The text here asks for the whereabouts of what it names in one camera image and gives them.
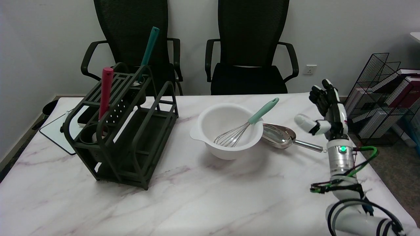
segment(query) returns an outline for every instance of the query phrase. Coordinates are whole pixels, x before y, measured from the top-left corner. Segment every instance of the teal handle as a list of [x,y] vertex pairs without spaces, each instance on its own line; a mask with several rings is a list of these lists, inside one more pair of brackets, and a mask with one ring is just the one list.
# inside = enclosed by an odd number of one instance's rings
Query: teal handle
[[257,113],[255,113],[251,118],[248,119],[248,122],[250,124],[255,124],[258,122],[258,120],[265,115],[267,112],[269,112],[279,101],[279,98],[276,97],[275,99],[269,101],[267,104],[265,104]]
[[[146,50],[143,55],[143,60],[141,66],[147,65],[149,63],[150,56],[152,55],[153,47],[155,46],[156,40],[159,35],[159,28],[153,27],[150,32],[149,41],[147,42]],[[140,82],[142,75],[139,75],[138,82]]]

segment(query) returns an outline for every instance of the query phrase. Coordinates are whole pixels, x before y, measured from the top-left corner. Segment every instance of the mixing bowl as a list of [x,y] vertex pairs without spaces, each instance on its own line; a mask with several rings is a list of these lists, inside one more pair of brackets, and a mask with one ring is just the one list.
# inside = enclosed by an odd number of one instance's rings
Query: mixing bowl
[[213,143],[220,134],[241,126],[254,113],[238,104],[224,103],[211,106],[198,117],[189,133],[190,137],[206,144],[208,150],[220,159],[233,160],[248,154],[263,135],[263,119],[248,127],[235,147],[222,147]]

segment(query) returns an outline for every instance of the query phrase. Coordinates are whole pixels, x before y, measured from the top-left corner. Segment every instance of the black office chair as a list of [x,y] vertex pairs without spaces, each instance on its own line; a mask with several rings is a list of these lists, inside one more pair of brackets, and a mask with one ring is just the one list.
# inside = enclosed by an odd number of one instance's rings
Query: black office chair
[[[96,80],[100,77],[89,73],[87,67],[98,44],[108,43],[116,63],[124,62],[130,73],[140,66],[150,31],[155,26],[160,29],[152,55],[149,60],[157,93],[166,81],[171,81],[175,88],[178,85],[183,95],[180,81],[183,81],[179,66],[180,41],[167,38],[168,35],[168,2],[167,0],[94,0],[99,24],[105,35],[105,41],[90,44],[84,55],[81,72]],[[167,41],[173,42],[173,64],[169,62]],[[153,87],[148,86],[147,96],[154,94]]]
[[[288,7],[289,0],[219,0],[220,39],[207,41],[205,58],[212,95],[287,93],[285,82],[299,74],[293,45],[278,41]],[[214,42],[221,52],[211,79]],[[272,65],[278,44],[286,46],[293,68],[284,80]]]

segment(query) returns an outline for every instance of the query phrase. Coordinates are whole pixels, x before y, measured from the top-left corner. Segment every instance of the power outlet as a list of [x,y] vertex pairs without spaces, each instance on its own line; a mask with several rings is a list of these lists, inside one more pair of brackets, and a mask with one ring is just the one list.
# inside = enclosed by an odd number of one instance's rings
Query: power outlet
[[305,75],[313,75],[316,71],[316,65],[306,65],[305,71],[303,74]]

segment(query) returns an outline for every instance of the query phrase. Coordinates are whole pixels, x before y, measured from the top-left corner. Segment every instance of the mint green handle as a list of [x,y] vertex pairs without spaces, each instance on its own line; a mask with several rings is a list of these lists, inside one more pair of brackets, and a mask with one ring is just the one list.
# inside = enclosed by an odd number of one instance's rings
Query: mint green handle
[[275,99],[269,101],[267,104],[265,104],[257,113],[255,113],[251,118],[248,119],[248,122],[250,124],[255,124],[258,122],[258,120],[265,115],[267,112],[269,112],[278,102],[279,98],[276,97]]

